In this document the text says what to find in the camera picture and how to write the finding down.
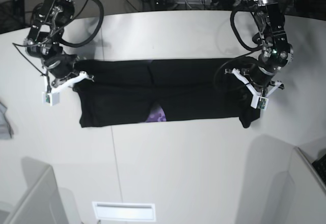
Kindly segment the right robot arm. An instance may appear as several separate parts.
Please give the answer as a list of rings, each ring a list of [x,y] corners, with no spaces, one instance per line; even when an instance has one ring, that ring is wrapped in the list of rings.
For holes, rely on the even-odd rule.
[[[44,0],[34,11],[30,31],[23,44],[14,44],[16,49],[25,48],[26,53],[40,59],[41,76],[45,78],[46,94],[59,92],[84,79],[93,80],[94,76],[76,68],[79,58],[67,54],[64,46],[79,48],[89,44],[98,34],[104,20],[104,8],[100,0],[94,2],[99,9],[99,19],[94,32],[84,41],[71,43],[63,39],[65,27],[72,24],[79,13],[75,11],[74,0]]]

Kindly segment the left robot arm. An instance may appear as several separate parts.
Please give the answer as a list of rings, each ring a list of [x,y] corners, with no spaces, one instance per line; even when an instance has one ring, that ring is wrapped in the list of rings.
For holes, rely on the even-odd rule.
[[[235,15],[245,7],[254,11],[260,43],[257,47],[247,46],[235,26]],[[293,61],[293,48],[288,43],[284,29],[285,17],[278,0],[247,0],[234,8],[230,16],[231,28],[243,48],[250,52],[260,51],[258,61],[244,76],[258,89],[264,91],[269,86],[276,87],[271,80],[276,73]]]

